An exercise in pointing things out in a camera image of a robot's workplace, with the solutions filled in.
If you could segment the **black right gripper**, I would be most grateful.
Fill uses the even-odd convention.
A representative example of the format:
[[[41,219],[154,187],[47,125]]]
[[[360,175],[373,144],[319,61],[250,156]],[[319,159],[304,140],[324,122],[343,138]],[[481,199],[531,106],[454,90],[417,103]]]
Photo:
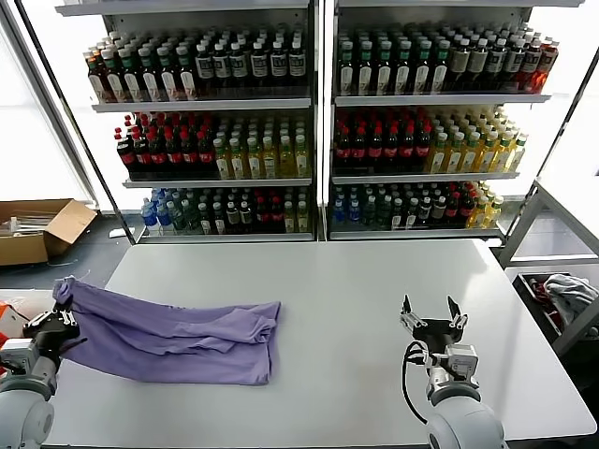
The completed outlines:
[[[461,331],[468,322],[468,315],[461,312],[460,305],[452,296],[447,297],[447,303],[451,321],[441,319],[423,321],[413,312],[410,298],[405,294],[400,321],[407,332],[413,334],[413,339],[423,342],[428,349],[445,349],[448,345],[461,341]]]

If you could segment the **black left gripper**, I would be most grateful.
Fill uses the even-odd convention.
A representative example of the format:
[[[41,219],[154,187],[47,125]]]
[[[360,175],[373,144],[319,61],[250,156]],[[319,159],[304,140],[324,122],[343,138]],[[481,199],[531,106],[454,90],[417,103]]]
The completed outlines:
[[[54,361],[60,359],[61,350],[68,340],[80,336],[80,327],[68,305],[59,306],[59,319],[53,319],[56,313],[57,310],[41,312],[22,330],[25,338],[34,341],[41,356]]]

